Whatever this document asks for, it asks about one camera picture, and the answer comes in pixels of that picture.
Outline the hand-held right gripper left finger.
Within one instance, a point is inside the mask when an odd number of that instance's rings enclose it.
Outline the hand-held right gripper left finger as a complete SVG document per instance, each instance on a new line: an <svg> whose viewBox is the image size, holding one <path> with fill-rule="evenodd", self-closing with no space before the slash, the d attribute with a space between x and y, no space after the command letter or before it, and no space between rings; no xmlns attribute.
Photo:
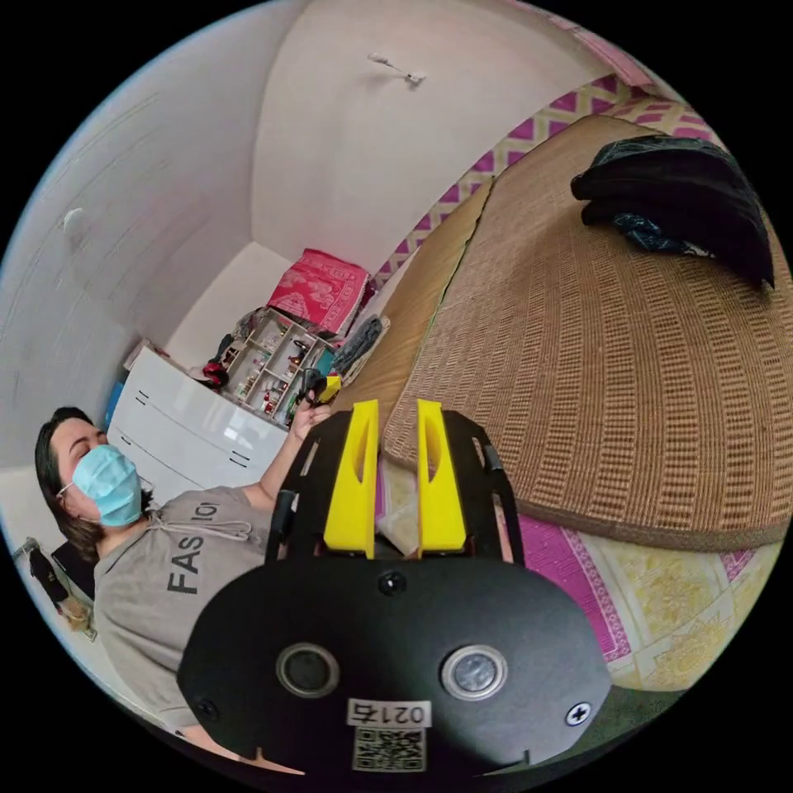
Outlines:
<svg viewBox="0 0 793 793"><path fill-rule="evenodd" d="M349 413L323 542L332 553L375 556L379 409L357 402Z"/></svg>

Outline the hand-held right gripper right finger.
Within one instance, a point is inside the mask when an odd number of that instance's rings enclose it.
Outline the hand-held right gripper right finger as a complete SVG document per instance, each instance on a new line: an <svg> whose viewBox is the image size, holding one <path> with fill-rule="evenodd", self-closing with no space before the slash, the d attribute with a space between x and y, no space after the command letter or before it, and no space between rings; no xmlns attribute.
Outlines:
<svg viewBox="0 0 793 793"><path fill-rule="evenodd" d="M467 531L452 450L437 401L417 401L417 485L419 558L461 553Z"/></svg>

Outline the person's left hand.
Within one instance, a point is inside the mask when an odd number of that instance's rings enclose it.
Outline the person's left hand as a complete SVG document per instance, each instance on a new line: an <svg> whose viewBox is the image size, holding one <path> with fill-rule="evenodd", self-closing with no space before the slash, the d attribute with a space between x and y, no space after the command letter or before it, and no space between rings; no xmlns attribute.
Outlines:
<svg viewBox="0 0 793 793"><path fill-rule="evenodd" d="M306 398L300 402L288 433L288 439L299 447L310 432L332 415L329 405L312 405Z"/></svg>

